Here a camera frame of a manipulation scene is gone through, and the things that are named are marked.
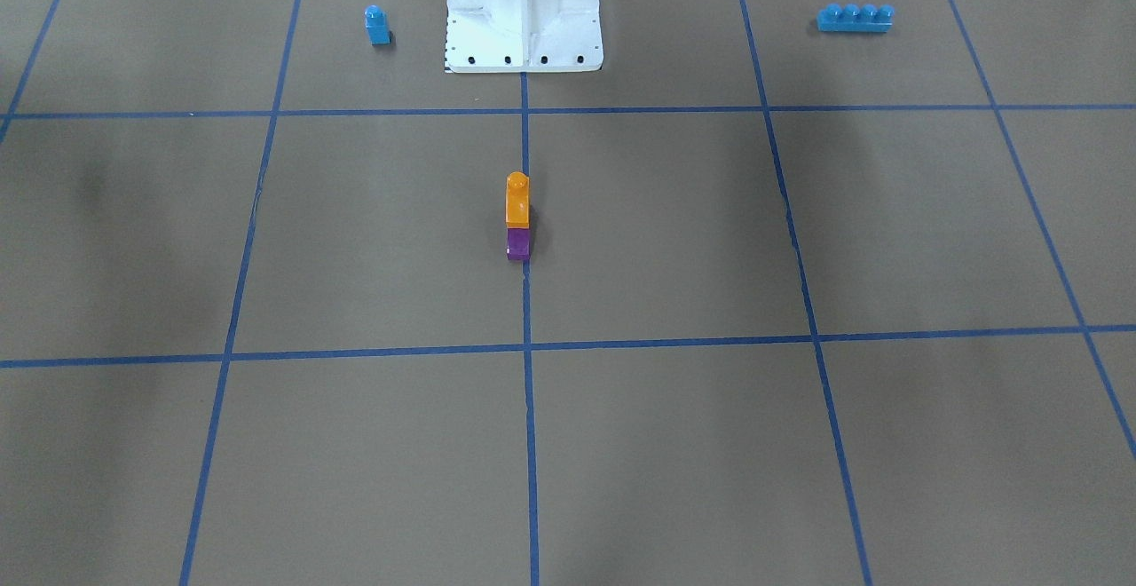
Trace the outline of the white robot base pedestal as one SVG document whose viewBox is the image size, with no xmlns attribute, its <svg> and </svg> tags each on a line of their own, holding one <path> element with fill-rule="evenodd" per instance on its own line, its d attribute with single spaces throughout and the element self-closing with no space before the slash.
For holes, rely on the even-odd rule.
<svg viewBox="0 0 1136 586">
<path fill-rule="evenodd" d="M 446 73 L 580 73 L 603 66 L 600 0 L 446 0 Z"/>
</svg>

